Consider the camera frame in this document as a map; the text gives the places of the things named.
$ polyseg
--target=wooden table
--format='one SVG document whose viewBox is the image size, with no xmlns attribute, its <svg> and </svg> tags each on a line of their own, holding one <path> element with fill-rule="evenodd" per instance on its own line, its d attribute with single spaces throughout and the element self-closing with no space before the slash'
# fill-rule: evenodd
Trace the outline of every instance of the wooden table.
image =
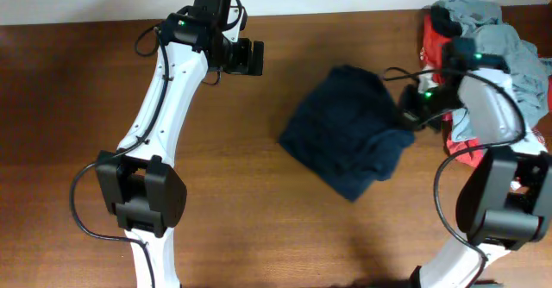
<svg viewBox="0 0 552 288">
<path fill-rule="evenodd" d="M 550 7 L 510 8 L 505 18 L 552 56 Z M 132 45 L 153 23 L 0 28 L 0 286 L 135 286 L 129 245 L 84 235 L 71 219 L 68 191 L 75 172 L 100 149 L 114 149 L 135 119 L 155 59 L 136 56 Z M 436 254 L 449 238 L 431 197 L 445 158 L 440 135 L 417 134 L 393 178 L 374 183 L 356 203 L 276 142 L 332 66 L 416 71 L 419 24 L 417 11 L 249 19 L 243 36 L 265 42 L 264 76 L 224 75 L 217 87 L 201 86 L 179 139 L 175 168 L 189 192 L 175 234 L 184 287 L 405 279 Z M 406 82 L 389 90 L 396 97 Z M 549 117 L 539 128 L 552 137 Z M 472 170 L 453 164 L 443 176 L 451 219 Z M 122 235 L 94 175 L 84 178 L 77 198 L 91 229 Z M 549 287 L 550 267 L 549 236 L 500 260 L 483 278 Z"/>
</svg>

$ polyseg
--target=black cloth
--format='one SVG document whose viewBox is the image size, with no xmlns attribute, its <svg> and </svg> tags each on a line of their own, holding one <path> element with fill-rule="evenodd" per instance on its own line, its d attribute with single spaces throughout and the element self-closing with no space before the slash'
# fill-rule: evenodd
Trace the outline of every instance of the black cloth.
<svg viewBox="0 0 552 288">
<path fill-rule="evenodd" d="M 403 149 L 414 142 L 397 114 L 377 75 L 336 67 L 298 106 L 279 143 L 354 201 L 374 180 L 389 179 Z"/>
<path fill-rule="evenodd" d="M 450 11 L 441 6 L 431 6 L 431 27 L 438 34 L 447 38 L 459 37 L 462 35 L 462 26 L 458 22 L 450 20 Z"/>
</svg>

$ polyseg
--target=wooden surface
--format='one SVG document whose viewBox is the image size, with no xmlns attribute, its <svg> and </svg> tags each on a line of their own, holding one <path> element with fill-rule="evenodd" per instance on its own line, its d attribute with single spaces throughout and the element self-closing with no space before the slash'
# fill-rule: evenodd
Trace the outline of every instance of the wooden surface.
<svg viewBox="0 0 552 288">
<path fill-rule="evenodd" d="M 550 7 L 507 9 L 522 38 L 552 56 Z M 356 203 L 292 159 L 276 138 L 332 66 L 418 69 L 417 11 L 252 17 L 243 36 L 264 41 L 265 75 L 201 86 L 179 139 L 176 170 L 188 204 L 176 228 L 184 287 L 325 287 L 405 279 L 449 235 L 431 183 L 445 158 L 440 135 L 417 134 L 391 180 Z M 127 244 L 97 241 L 71 219 L 69 183 L 100 149 L 114 149 L 141 105 L 154 58 L 134 55 L 154 22 L 0 28 L 0 286 L 132 287 Z M 396 97 L 405 86 L 388 87 Z M 540 128 L 552 137 L 549 117 Z M 442 202 L 472 168 L 453 164 Z M 122 235 L 94 175 L 78 188 L 91 229 Z M 484 279 L 549 287 L 552 237 L 500 260 Z"/>
</svg>

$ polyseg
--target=light blue fabric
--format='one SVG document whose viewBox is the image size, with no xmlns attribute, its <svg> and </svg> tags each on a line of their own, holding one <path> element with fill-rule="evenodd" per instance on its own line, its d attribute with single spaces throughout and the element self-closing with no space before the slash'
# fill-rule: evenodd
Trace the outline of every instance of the light blue fabric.
<svg viewBox="0 0 552 288">
<path fill-rule="evenodd" d="M 514 27 L 502 23 L 502 13 L 496 3 L 442 0 L 436 4 L 450 11 L 450 19 L 462 25 L 463 37 L 475 40 L 478 52 L 504 56 L 511 69 L 519 109 L 530 127 L 535 127 L 549 112 L 548 75 L 552 73 L 552 59 L 539 60 L 536 46 L 519 39 Z M 464 109 L 453 112 L 452 129 L 452 141 L 475 138 Z"/>
</svg>

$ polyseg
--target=dark blue cloth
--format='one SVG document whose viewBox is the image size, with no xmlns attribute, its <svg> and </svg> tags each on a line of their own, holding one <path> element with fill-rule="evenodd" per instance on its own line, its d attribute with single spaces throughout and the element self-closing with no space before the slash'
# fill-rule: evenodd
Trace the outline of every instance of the dark blue cloth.
<svg viewBox="0 0 552 288">
<path fill-rule="evenodd" d="M 374 180 L 389 179 L 403 149 L 414 142 L 397 114 L 377 75 L 336 67 L 299 105 L 279 143 L 354 201 Z"/>
</svg>

